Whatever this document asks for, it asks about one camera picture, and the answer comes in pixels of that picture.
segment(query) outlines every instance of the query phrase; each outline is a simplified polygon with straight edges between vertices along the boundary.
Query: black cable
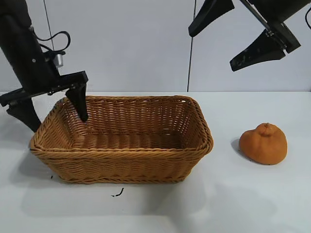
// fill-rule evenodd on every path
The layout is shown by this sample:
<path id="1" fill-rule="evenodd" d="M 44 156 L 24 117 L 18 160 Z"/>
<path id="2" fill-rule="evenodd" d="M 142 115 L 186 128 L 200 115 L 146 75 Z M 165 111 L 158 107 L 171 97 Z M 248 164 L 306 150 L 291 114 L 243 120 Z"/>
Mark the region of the black cable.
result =
<path id="1" fill-rule="evenodd" d="M 311 11 L 311 7 L 306 13 L 305 20 L 306 20 L 307 26 L 311 29 L 311 25 L 309 24 L 309 21 L 308 21 L 308 14 L 310 13 L 310 11 Z"/>
<path id="2" fill-rule="evenodd" d="M 48 39 L 41 39 L 41 38 L 39 38 L 39 37 L 35 34 L 35 32 L 33 32 L 33 33 L 34 33 L 36 39 L 37 39 L 37 40 L 40 40 L 40 41 L 49 41 L 49 40 L 52 40 L 52 39 L 54 39 L 56 36 L 58 36 L 59 34 L 64 34 L 64 35 L 67 36 L 67 39 L 68 39 L 67 45 L 66 45 L 62 50 L 52 50 L 52 49 L 49 48 L 48 46 L 45 46 L 45 45 L 40 44 L 41 47 L 47 49 L 48 51 L 53 51 L 53 52 L 55 52 L 55 53 L 62 52 L 62 51 L 64 51 L 65 49 L 67 49 L 67 48 L 70 46 L 70 44 L 71 44 L 71 37 L 70 37 L 70 34 L 69 34 L 68 32 L 66 32 L 66 31 L 58 32 L 58 33 L 56 33 L 55 35 L 53 35 L 52 37 L 50 37 L 50 38 L 48 38 Z"/>

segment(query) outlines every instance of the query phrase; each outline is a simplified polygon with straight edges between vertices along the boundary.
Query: wicker basket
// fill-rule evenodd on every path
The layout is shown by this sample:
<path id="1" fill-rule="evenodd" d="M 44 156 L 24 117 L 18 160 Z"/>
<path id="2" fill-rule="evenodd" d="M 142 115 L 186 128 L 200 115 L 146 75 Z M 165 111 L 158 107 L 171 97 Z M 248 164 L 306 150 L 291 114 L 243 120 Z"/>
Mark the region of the wicker basket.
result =
<path id="1" fill-rule="evenodd" d="M 83 123 L 67 98 L 31 140 L 31 151 L 69 183 L 183 181 L 213 147 L 189 97 L 86 98 Z"/>

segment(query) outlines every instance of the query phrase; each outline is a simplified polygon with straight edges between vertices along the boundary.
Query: white wall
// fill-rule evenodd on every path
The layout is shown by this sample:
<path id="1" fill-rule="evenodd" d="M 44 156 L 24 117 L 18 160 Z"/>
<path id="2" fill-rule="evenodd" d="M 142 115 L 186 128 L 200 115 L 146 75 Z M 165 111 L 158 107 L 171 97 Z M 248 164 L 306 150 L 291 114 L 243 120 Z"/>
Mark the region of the white wall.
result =
<path id="1" fill-rule="evenodd" d="M 204 0 L 197 0 L 197 12 Z M 248 47 L 263 27 L 241 4 L 205 28 L 193 43 L 190 91 L 310 91 L 311 31 L 305 9 L 285 23 L 302 47 L 280 61 L 232 72 L 229 61 Z"/>
<path id="2" fill-rule="evenodd" d="M 194 0 L 46 0 L 52 33 L 72 44 L 62 74 L 86 70 L 89 91 L 186 91 Z M 56 48 L 65 38 L 54 40 Z"/>
<path id="3" fill-rule="evenodd" d="M 204 0 L 197 0 L 197 12 Z M 43 0 L 27 0 L 33 25 L 49 37 Z M 234 0 L 236 9 L 194 39 L 190 91 L 311 90 L 309 6 L 286 21 L 302 47 L 281 61 L 232 72 L 229 61 L 263 27 Z M 52 33 L 67 30 L 72 44 L 62 74 L 86 70 L 89 91 L 186 91 L 194 0 L 46 0 Z M 57 49 L 66 44 L 60 36 Z M 20 87 L 0 52 L 0 91 Z"/>
<path id="4" fill-rule="evenodd" d="M 50 32 L 43 0 L 27 0 L 27 4 L 37 35 L 41 38 L 49 38 Z M 18 88 L 21 88 L 21 85 L 2 50 L 0 50 L 0 91 L 12 91 Z"/>

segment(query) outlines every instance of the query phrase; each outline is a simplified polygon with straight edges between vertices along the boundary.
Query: black mark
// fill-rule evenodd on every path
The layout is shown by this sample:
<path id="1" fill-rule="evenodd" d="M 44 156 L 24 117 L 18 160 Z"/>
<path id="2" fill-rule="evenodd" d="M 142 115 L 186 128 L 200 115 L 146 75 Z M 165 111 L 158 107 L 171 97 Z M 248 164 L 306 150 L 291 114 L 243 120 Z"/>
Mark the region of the black mark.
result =
<path id="1" fill-rule="evenodd" d="M 117 195 L 111 195 L 113 198 L 114 197 L 118 197 L 118 196 L 121 196 L 121 194 L 123 193 L 123 190 L 124 190 L 124 188 L 122 188 L 122 190 L 121 190 L 121 192 L 119 193 L 119 194 L 117 194 Z"/>

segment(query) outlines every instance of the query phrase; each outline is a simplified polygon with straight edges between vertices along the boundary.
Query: black bracket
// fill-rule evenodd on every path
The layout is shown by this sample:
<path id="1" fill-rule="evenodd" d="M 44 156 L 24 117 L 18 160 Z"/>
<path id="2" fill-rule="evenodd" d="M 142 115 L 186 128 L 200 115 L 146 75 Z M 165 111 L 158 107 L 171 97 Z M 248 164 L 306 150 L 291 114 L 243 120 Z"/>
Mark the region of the black bracket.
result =
<path id="1" fill-rule="evenodd" d="M 86 83 L 88 81 L 85 71 L 63 75 L 55 86 L 48 91 L 35 94 L 27 93 L 23 88 L 9 92 L 0 96 L 0 104 L 4 107 L 9 105 L 7 113 L 27 125 L 32 131 L 36 132 L 41 125 L 32 97 L 47 93 L 52 95 L 55 92 L 69 89 L 66 93 L 68 99 L 76 108 L 82 121 L 87 121 L 86 109 Z"/>
<path id="2" fill-rule="evenodd" d="M 285 23 L 266 21 L 247 0 L 240 0 L 244 6 L 266 28 L 260 36 L 244 51 L 230 61 L 232 71 L 273 60 L 280 60 L 287 53 L 301 45 Z"/>
<path id="3" fill-rule="evenodd" d="M 191 37 L 198 35 L 210 23 L 234 9 L 232 0 L 205 0 L 188 31 Z"/>

